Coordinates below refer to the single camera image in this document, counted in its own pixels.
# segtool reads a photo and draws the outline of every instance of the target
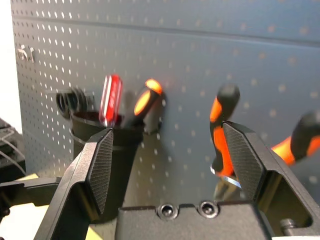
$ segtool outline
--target pegboard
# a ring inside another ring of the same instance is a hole
[[[300,116],[319,109],[320,2],[317,0],[12,0],[28,173],[60,177],[72,162],[71,123],[51,92],[78,87],[98,109],[105,75],[122,77],[124,96],[146,79],[163,86],[160,132],[144,136],[126,206],[212,199],[218,178],[209,131],[222,83],[238,84],[232,120],[270,146],[291,134]],[[320,154],[292,169],[320,203]],[[107,239],[113,225],[99,226]]]

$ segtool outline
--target black and orange handle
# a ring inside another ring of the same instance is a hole
[[[211,171],[219,176],[230,176],[234,172],[222,123],[231,117],[239,99],[238,86],[225,84],[219,89],[211,108],[210,132],[216,155]]]
[[[303,115],[293,133],[272,150],[289,166],[311,156],[320,148],[320,111]]]
[[[121,127],[129,128],[141,123],[161,94],[162,87],[160,83],[154,79],[148,79],[137,95],[136,101],[126,111]]]

